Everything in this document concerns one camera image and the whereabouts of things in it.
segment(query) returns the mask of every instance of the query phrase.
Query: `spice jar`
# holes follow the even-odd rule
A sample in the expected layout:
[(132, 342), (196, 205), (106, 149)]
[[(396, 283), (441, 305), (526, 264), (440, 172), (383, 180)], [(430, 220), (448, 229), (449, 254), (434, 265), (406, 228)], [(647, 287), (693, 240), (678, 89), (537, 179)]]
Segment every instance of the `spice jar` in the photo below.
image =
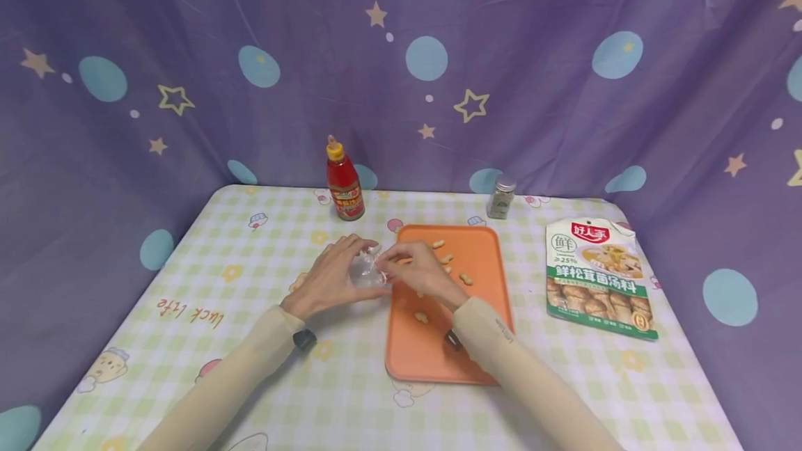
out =
[(507, 175), (498, 175), (493, 193), (490, 194), (490, 201), (487, 203), (487, 216), (495, 219), (507, 219), (510, 212), (510, 204), (515, 198), (515, 187), (517, 183)]

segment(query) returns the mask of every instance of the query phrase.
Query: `hand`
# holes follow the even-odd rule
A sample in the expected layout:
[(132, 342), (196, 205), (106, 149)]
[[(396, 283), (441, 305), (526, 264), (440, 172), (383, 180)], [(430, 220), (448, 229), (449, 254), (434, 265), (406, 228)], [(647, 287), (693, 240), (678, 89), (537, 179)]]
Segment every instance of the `hand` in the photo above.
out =
[(281, 308), (306, 321), (310, 316), (337, 305), (389, 294), (390, 290), (383, 287), (355, 287), (348, 276), (348, 266), (354, 257), (376, 244), (376, 241), (351, 234), (326, 246), (301, 286), (281, 302)]
[[(404, 265), (398, 262), (406, 258), (412, 261)], [(392, 246), (376, 259), (376, 267), (394, 281), (401, 280), (417, 292), (433, 296), (452, 312), (470, 298), (443, 270), (434, 251), (422, 240)]]

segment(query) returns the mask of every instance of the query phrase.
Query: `person's right hand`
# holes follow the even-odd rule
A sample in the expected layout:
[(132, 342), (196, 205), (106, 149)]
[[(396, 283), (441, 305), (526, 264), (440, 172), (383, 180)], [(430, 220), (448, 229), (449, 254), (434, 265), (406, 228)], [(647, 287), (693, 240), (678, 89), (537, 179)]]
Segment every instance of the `person's right hand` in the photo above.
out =
[[(412, 261), (400, 264), (399, 260)], [(422, 240), (398, 242), (376, 259), (376, 267), (391, 278), (403, 281), (417, 292), (428, 294), (454, 312), (470, 298), (443, 270), (431, 247)]]

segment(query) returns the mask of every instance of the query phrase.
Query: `black wristwatch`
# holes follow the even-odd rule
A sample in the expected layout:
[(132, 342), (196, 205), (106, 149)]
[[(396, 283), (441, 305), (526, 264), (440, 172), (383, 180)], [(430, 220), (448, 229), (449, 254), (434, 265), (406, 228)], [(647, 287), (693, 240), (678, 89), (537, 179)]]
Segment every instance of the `black wristwatch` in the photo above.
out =
[(317, 342), (317, 336), (309, 329), (304, 329), (292, 335), (292, 342), (300, 351), (310, 351)]

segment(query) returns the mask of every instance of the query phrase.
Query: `purple backdrop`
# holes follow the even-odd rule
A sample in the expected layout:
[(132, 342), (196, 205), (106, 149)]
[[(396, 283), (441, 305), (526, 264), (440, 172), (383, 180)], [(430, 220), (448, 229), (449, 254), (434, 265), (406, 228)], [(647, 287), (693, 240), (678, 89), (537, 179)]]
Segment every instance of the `purple backdrop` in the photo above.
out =
[(792, 449), (801, 11), (0, 0), (0, 412), (44, 428), (154, 276), (147, 236), (229, 182), (323, 186), (331, 133), (383, 189), (501, 170), (621, 205), (744, 447)]

